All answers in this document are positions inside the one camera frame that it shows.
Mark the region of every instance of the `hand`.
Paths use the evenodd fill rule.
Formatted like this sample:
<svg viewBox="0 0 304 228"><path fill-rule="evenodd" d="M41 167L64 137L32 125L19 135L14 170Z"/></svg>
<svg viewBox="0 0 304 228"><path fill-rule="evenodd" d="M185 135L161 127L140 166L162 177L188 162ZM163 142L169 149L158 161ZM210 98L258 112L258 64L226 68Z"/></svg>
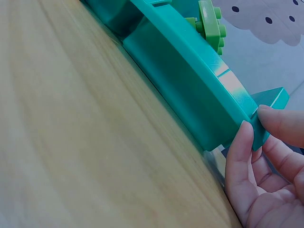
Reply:
<svg viewBox="0 0 304 228"><path fill-rule="evenodd" d="M304 113L261 105L258 116L271 136L252 152L253 128L242 123L227 154L228 199L244 227L304 227L304 156L281 141L304 147Z"/></svg>

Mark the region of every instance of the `green building block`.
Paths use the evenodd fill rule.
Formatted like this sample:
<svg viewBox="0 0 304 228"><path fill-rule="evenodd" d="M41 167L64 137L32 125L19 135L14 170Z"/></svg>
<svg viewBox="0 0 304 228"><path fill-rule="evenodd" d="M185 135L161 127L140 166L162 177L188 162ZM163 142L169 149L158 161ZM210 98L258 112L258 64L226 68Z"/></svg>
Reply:
<svg viewBox="0 0 304 228"><path fill-rule="evenodd" d="M199 2L199 21L195 18L186 20L201 34L201 36L219 54L223 54L224 37L226 28L219 23L222 14L219 7L213 7L210 0L200 0Z"/></svg>

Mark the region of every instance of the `wooden table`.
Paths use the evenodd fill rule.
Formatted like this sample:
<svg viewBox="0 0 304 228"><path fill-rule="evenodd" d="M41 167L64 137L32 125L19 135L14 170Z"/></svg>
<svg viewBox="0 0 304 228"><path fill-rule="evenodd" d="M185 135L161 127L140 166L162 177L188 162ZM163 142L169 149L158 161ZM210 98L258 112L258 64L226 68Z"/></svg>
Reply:
<svg viewBox="0 0 304 228"><path fill-rule="evenodd" d="M0 0L0 227L239 222L208 160L78 0Z"/></svg>

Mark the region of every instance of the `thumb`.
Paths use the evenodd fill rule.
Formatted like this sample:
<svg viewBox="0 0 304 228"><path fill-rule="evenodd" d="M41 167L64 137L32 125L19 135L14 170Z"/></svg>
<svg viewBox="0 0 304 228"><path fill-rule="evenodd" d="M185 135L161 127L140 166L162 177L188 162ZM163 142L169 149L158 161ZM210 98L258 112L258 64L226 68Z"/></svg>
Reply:
<svg viewBox="0 0 304 228"><path fill-rule="evenodd" d="M304 147L304 112L260 105L257 114L261 124L274 137L287 144Z"/></svg>

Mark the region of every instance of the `teal plastic block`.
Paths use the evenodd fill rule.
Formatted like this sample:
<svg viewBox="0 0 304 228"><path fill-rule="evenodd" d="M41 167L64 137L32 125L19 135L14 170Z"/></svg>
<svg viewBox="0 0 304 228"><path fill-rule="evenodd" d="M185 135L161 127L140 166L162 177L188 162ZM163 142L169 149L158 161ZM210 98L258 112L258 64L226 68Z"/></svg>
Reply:
<svg viewBox="0 0 304 228"><path fill-rule="evenodd" d="M264 144L269 133L257 117L258 105L284 108L289 97L283 88L251 96L214 47L169 1L86 2L119 33L124 48L204 150L230 145L243 120L253 125L253 150ZM125 12L126 6L136 10Z"/></svg>

